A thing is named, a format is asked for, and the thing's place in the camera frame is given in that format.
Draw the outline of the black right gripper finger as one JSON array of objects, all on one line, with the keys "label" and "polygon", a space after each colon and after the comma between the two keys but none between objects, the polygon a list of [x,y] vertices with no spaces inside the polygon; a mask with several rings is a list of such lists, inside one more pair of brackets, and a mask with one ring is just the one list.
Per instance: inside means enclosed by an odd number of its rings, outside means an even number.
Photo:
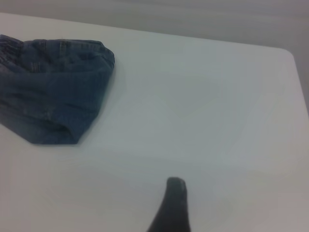
[{"label": "black right gripper finger", "polygon": [[183,179],[170,177],[149,232],[190,232],[187,188]]}]

